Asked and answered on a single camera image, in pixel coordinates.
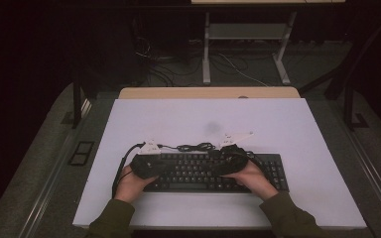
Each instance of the black keyboard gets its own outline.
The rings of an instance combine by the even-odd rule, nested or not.
[[[248,154],[259,162],[268,181],[277,190],[289,190],[281,157],[278,154]],[[214,177],[207,170],[209,165],[224,163],[223,158],[209,154],[167,153],[160,159],[168,164],[168,169],[155,181],[148,184],[144,191],[160,192],[250,192],[236,183],[234,178]]]

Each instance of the keyboard key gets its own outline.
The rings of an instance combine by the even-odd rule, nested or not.
[[[223,182],[234,182],[234,178],[222,178]]]
[[[203,183],[171,183],[170,189],[206,189]]]
[[[278,172],[278,175],[279,175],[280,177],[283,177],[283,176],[284,176],[283,168],[278,167],[278,168],[277,168],[277,172]]]

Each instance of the dark background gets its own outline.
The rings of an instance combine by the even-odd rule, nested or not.
[[[376,3],[381,5],[381,1],[372,1]],[[370,31],[368,22],[381,16],[376,8],[357,14],[363,10],[355,1],[347,1],[343,7],[304,9],[298,13],[293,43],[362,42],[358,39],[367,38],[364,32]],[[79,76],[88,97],[101,90],[136,85],[145,70],[135,57],[131,36],[142,34],[156,47],[172,53],[185,48],[189,38],[202,36],[203,13],[142,14],[142,25],[133,28],[130,23],[136,16],[132,11],[62,9],[51,0],[0,1],[0,197],[49,109],[72,82],[73,75]],[[257,15],[247,14],[239,19],[231,16],[213,15],[217,21],[248,21]],[[274,13],[263,16],[266,19],[262,20],[272,22],[280,18]],[[381,117],[381,34],[353,78],[356,88]]]

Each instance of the sleeve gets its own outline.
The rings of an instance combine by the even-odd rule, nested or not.
[[[134,211],[131,204],[111,199],[101,215],[89,224],[85,238],[130,238],[129,223]]]
[[[260,205],[277,236],[329,238],[315,218],[295,206],[287,192],[280,192]]]

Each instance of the black cable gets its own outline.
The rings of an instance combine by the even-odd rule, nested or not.
[[[297,60],[290,68],[289,68],[289,65],[290,65],[290,61],[293,60],[295,58],[295,56],[292,56],[289,60],[287,60],[286,62],[286,66],[285,66],[285,69],[286,69],[286,73],[284,74],[284,76],[281,78],[281,80],[283,80],[286,76],[289,75],[289,72],[291,72],[301,61],[303,61],[306,57],[308,57],[311,53],[312,53],[312,50],[316,47],[317,45],[314,44],[314,46],[312,48],[309,48],[308,51],[299,59]]]
[[[190,86],[202,87],[204,85],[203,84],[198,84],[198,83],[191,82],[191,83],[188,83],[188,84],[178,84],[178,83],[175,83],[175,86],[178,86],[178,87],[190,87]]]
[[[130,171],[130,172],[126,173],[123,177],[121,177],[121,178],[119,179],[119,181],[121,181],[123,178],[125,178],[127,175],[131,174],[132,172],[134,172],[134,171]]]
[[[244,61],[247,61],[247,60],[267,60],[267,59],[270,59],[271,58],[271,54],[268,54],[267,56],[264,56],[264,57],[257,57],[257,58],[246,58],[244,56],[246,56],[247,54],[249,54],[249,47],[245,44],[245,48],[243,50],[240,50],[239,52],[237,53],[233,53],[231,56],[227,56],[229,59],[240,59],[240,60],[244,60]],[[212,50],[211,51],[212,54],[214,55],[218,55],[218,53],[220,53],[220,50]]]
[[[175,84],[173,83],[173,79],[172,78],[169,78],[168,75],[166,75],[165,73],[159,71],[159,70],[156,70],[154,68],[150,68],[150,71],[153,73],[153,74],[156,74],[157,76],[159,77],[162,77],[166,82],[167,82],[167,86],[169,86],[169,83],[171,86],[175,86]]]
[[[193,152],[193,151],[199,151],[199,152],[208,152],[215,149],[215,146],[213,146],[209,142],[200,143],[197,146],[191,146],[191,145],[181,145],[177,147],[170,147],[165,145],[157,145],[159,148],[167,147],[170,149],[178,150],[180,152]]]
[[[197,70],[199,69],[199,67],[200,67],[201,64],[202,64],[202,59],[200,59],[200,60],[198,61],[197,66],[196,66],[195,69],[193,69],[193,70],[190,71],[190,72],[184,72],[184,73],[174,72],[174,71],[172,71],[171,69],[169,69],[169,68],[167,68],[167,67],[165,67],[165,66],[162,66],[162,65],[156,65],[156,66],[157,66],[157,67],[160,67],[160,68],[162,68],[162,69],[164,69],[164,70],[166,70],[166,71],[168,71],[169,73],[171,73],[171,74],[173,74],[173,75],[177,75],[177,76],[187,76],[187,75],[192,75],[192,74],[196,73]]]
[[[161,75],[158,75],[155,72],[150,72],[150,75],[153,75],[156,78],[160,79],[165,84],[166,87],[169,87],[169,82],[164,77],[162,77]]]
[[[113,181],[113,186],[112,186],[112,198],[113,198],[114,195],[116,194],[117,184],[119,184],[120,180],[123,179],[123,178],[126,176],[126,175],[125,175],[125,176],[123,176],[122,178],[120,177],[120,175],[122,174],[123,167],[125,166],[126,159],[128,158],[129,154],[131,154],[131,152],[132,152],[135,148],[142,148],[144,145],[145,145],[145,143],[142,143],[142,144],[136,144],[135,146],[131,147],[131,148],[129,149],[129,151],[125,154],[125,156],[122,158],[122,161],[120,162],[119,168],[117,169],[116,177],[114,178],[114,181]]]

